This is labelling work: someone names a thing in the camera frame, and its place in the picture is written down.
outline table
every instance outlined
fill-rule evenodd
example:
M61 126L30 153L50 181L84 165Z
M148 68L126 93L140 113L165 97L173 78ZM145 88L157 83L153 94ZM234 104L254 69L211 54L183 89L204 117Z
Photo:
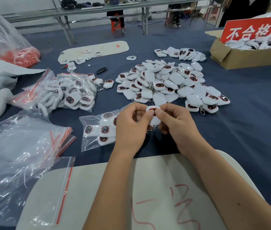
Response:
M149 14L169 12L168 10L149 12L149 7L158 6L158 5L166 5L166 4L194 2L194 1L201 1L201 0L145 0L145 1L141 1L139 4L130 4L130 5L124 5L124 6L105 5L103 8L88 9L88 10L85 10L85 9L84 10L81 10L81 9L73 9L73 10L57 9L57 7L53 1L55 9L19 12L19 13L12 14L12 15L6 14L6 15L3 15L3 17L7 21L9 21L10 23L24 22L24 21L31 21L31 20L45 19L45 18L53 17L57 20L57 23L16 27L16 29L19 30L19 29L27 29L27 28L34 28L34 27L49 27L49 26L61 25L69 45L72 45L73 43L75 43L75 39L72 34L72 30L70 28L71 23L88 22L88 21L93 21L93 20L111 19L111 18L118 18L118 17L131 17L131 16L141 15L142 16L142 24L143 24L143 34L148 34L148 16L149 16ZM170 11L173 12L173 11L185 11L185 10L209 8L209 15L210 15L210 11L211 11L210 7L214 7L214 6L216 6L216 4L213 4L213 0L211 0L210 4L206 5L206 6L197 6L195 8L188 7L188 8L183 8L183 9L174 9L174 10L170 10ZM122 9L127 10L127 9L133 9L133 8L142 8L142 13L125 14L125 15L109 16L109 17L99 17L99 18L90 18L90 19L76 20L76 21L69 21L68 20L69 15L102 13L102 12L108 12L108 11L117 11L117 10L122 10Z
M79 46L96 44L99 40L98 36L87 37L78 44ZM103 80L115 80L119 73L129 71L139 62L146 59L158 59L154 53L154 50L158 48L192 47L206 54L207 60L201 62L205 83L219 89L231 100L231 104L221 106L215 114L202 116L199 113L191 113L191 115L208 143L215 149L232 156L271 205L271 66L225 70L209 58L209 49L214 37L203 31L188 32L183 27L171 34L147 35L144 38L131 35L126 37L125 41L130 46L128 52L93 58L89 61L90 67L87 66L87 63L78 65L76 72L94 73L99 68L107 67L108 70L98 77ZM66 46L57 45L34 68L49 67L55 74L62 72L57 57L65 49ZM126 57L130 55L135 55L137 60L126 61ZM163 59L166 62L176 61L175 58L169 57ZM12 92L14 94L20 92L22 87L31 85L40 76L20 77ZM129 104L131 101L127 100L122 93L117 93L116 88L117 83L113 88L97 94L92 113L58 108L50 117L53 124L73 128L72 134L77 139L62 156L76 156L75 166L103 163L109 160L114 144L81 152L83 126L79 117L102 114ZM184 106L183 99L178 99L173 103ZM8 106L4 115L0 117L0 122L19 111L19 108ZM170 136L162 136L160 139L159 134L160 132L156 131L147 135L143 147L136 155L137 158L178 152Z

